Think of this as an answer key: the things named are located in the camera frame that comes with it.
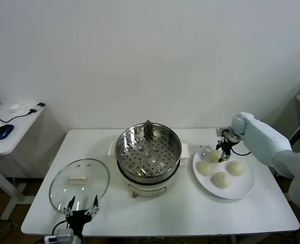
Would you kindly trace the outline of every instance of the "rim of glass lid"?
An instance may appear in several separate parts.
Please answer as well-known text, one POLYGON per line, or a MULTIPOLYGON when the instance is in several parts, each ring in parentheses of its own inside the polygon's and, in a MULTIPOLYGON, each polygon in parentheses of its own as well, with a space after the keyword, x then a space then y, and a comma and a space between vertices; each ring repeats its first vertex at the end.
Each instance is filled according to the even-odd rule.
POLYGON ((68 165, 66 165, 64 168, 62 168, 62 169, 55 175, 55 177, 53 178, 52 184, 50 185, 49 192, 48 192, 48 197, 49 197, 49 200, 50 200, 50 202, 51 202, 51 205, 52 205, 53 208, 56 209, 57 211, 63 212, 62 210, 59 210, 59 209, 57 209, 57 208, 54 206, 54 204, 53 204, 53 202, 52 202, 52 199, 51 199, 51 190, 52 190, 54 181, 56 180, 56 178, 57 178, 57 177, 58 177, 58 176, 59 176, 59 175, 60 175, 60 174, 68 167, 68 166, 70 166, 70 165, 72 165, 72 164, 74 164, 74 163, 76 163, 76 162, 84 161, 84 160, 92 160, 92 161, 95 161, 94 163, 97 162, 97 163, 100 163, 100 164, 102 164, 102 165, 104 166, 104 168, 105 168, 105 170, 106 170, 106 172, 107 172, 108 180, 107 180, 107 185, 106 185, 106 187, 105 187, 105 189, 104 189, 104 192, 102 193, 101 196, 98 196, 98 197, 97 197, 97 198, 98 198, 98 202, 100 202, 100 200, 102 199, 102 197, 103 197, 104 194, 106 193, 106 191, 107 191, 107 189, 108 189, 108 186, 109 186, 109 182, 110 182, 110 174, 109 174, 109 170, 108 170, 107 166, 106 166, 102 161, 100 161, 100 160, 98 160, 98 159, 86 158, 86 159, 78 159, 78 160, 75 160, 75 161, 69 163, 68 165))

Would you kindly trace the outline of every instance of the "floor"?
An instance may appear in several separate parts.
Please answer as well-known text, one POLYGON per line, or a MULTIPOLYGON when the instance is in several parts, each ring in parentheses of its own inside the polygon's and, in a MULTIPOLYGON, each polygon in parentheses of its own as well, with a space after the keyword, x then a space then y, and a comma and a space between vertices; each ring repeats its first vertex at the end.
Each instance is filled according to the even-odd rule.
MULTIPOLYGON (((277 178, 279 186, 283 192, 287 192, 290 181, 284 178, 277 178)), ((14 184, 17 186, 20 182, 15 181, 14 184)), ((27 188, 24 191, 26 195, 35 195, 41 185, 41 180, 29 181, 27 188)), ((0 216, 6 207, 10 197, 0 190, 0 216)), ((300 209, 296 207, 293 203, 290 203, 293 211, 295 212, 298 220, 300 221, 300 209)), ((15 222, 18 225, 21 225, 25 215, 29 210, 28 205, 17 206, 15 211, 11 216, 11 221, 15 222)), ((6 227, 9 224, 9 221, 0 222, 0 230, 6 227)), ((238 240, 243 239, 245 236, 237 236, 238 240)), ((39 240, 40 236, 31 236, 21 233, 20 229, 16 226, 8 226, 4 232, 1 234, 0 243, 3 244, 34 244, 39 240)), ((191 243, 191 244, 229 244, 230 238, 224 236, 217 237, 186 237, 186 238, 158 238, 156 240, 147 239, 147 238, 85 238, 85 244, 112 244, 112 243, 121 243, 121 244, 173 244, 173 243, 191 243)), ((291 233, 282 233, 282 234, 272 234, 265 240, 260 242, 261 244, 300 244, 300 231, 291 232, 291 233)))

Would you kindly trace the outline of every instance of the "white plate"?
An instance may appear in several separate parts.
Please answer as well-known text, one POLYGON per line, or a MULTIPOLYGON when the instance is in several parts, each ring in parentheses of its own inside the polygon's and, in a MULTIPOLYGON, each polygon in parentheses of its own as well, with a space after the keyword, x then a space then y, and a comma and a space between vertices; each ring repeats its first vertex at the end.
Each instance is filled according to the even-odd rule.
POLYGON ((198 181, 202 184, 202 186, 205 187, 208 191, 210 191, 214 195, 226 199, 239 199, 249 194, 254 184, 254 173, 251 167, 246 163, 245 161, 246 157, 231 155, 228 161, 222 163, 212 163, 214 164, 214 173, 210 176, 204 176, 198 172, 196 166, 197 162, 203 160, 211 162, 209 158, 210 151, 212 151, 211 147, 209 146, 204 147, 203 149, 195 153, 192 161, 192 166, 194 169, 195 176, 198 179, 198 181), (234 160, 243 162, 245 167, 245 172, 243 175, 234 176, 226 170, 226 166, 228 165, 228 163, 234 160), (211 180, 212 177, 214 176, 214 174, 218 172, 225 172, 230 177, 231 184, 228 188, 221 189, 212 183, 211 180))

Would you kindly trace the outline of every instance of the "table leg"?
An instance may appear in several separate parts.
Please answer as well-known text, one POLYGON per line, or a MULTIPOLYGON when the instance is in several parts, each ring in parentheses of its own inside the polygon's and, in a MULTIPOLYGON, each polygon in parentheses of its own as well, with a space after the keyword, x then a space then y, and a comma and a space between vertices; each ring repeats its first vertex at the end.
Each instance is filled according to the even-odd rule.
POLYGON ((5 191, 8 195, 10 195, 12 198, 15 198, 16 200, 23 200, 24 196, 23 194, 15 188, 8 180, 1 175, 0 173, 0 188, 5 191))
MULTIPOLYGON (((20 183, 17 189, 22 192, 26 185, 26 183, 20 183)), ((35 196, 24 196, 22 200, 11 198, 7 207, 4 209, 3 214, 1 215, 1 220, 8 220, 17 204, 32 204, 34 198, 35 196)))
POLYGON ((8 220, 17 204, 32 204, 34 196, 24 196, 22 194, 26 183, 19 184, 15 188, 8 180, 0 173, 0 188, 11 196, 11 200, 1 215, 1 220, 8 220))

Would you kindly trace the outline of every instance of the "white wall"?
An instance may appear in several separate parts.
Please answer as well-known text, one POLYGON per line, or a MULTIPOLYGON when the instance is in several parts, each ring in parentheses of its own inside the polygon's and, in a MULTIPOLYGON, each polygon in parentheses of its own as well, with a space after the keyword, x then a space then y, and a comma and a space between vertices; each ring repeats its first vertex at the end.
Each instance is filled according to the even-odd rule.
POLYGON ((300 1, 0 0, 0 102, 64 130, 273 124, 299 87, 300 1))

